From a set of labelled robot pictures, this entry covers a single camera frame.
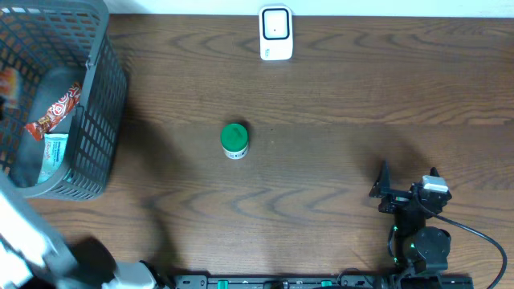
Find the orange tissue pack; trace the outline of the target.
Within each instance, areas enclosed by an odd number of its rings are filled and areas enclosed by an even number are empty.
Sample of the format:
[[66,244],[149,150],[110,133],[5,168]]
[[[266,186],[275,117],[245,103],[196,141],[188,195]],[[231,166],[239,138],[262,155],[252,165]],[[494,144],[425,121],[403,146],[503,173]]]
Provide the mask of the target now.
[[1,71],[1,97],[8,108],[19,108],[21,85],[22,81],[18,70],[6,67]]

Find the teal wet wipes pack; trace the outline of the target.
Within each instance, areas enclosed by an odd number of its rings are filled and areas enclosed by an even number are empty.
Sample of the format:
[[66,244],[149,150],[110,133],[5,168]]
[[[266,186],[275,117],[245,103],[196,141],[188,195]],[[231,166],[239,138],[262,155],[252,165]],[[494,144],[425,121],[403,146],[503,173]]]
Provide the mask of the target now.
[[44,183],[52,177],[63,163],[67,147],[68,134],[46,134],[43,160],[37,184]]

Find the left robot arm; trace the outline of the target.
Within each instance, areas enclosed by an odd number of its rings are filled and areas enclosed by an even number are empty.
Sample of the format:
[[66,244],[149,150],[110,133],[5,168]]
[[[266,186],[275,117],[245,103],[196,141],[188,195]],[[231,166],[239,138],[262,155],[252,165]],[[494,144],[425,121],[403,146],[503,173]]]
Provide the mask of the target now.
[[144,262],[113,259],[95,239],[70,246],[1,175],[2,288],[174,288]]

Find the red chocolate bar wrapper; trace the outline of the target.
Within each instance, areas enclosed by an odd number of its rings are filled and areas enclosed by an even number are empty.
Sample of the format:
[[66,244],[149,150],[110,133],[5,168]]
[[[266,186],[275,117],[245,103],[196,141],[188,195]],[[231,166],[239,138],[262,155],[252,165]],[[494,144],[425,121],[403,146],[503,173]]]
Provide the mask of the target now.
[[41,141],[46,134],[55,127],[75,108],[80,102],[82,85],[74,82],[64,96],[53,103],[46,113],[35,122],[25,125],[25,129],[36,141]]

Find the green lid jar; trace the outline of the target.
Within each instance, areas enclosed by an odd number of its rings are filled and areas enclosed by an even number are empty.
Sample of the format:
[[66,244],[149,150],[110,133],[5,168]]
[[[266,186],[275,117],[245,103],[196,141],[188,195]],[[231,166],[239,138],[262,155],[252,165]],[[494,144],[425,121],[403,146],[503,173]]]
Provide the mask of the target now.
[[245,157],[249,149],[249,134],[241,124],[228,124],[220,134],[220,141],[225,155],[238,160]]

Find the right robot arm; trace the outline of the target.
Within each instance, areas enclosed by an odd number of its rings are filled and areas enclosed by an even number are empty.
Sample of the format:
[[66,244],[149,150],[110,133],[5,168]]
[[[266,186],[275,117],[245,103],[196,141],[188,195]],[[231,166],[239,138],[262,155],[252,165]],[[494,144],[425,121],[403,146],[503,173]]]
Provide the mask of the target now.
[[399,190],[391,187],[389,167],[384,161],[369,196],[381,200],[379,212],[394,216],[387,247],[397,271],[385,277],[382,286],[441,288],[451,236],[443,229],[428,226],[426,220],[442,212],[451,193],[437,169],[432,168],[408,190]]

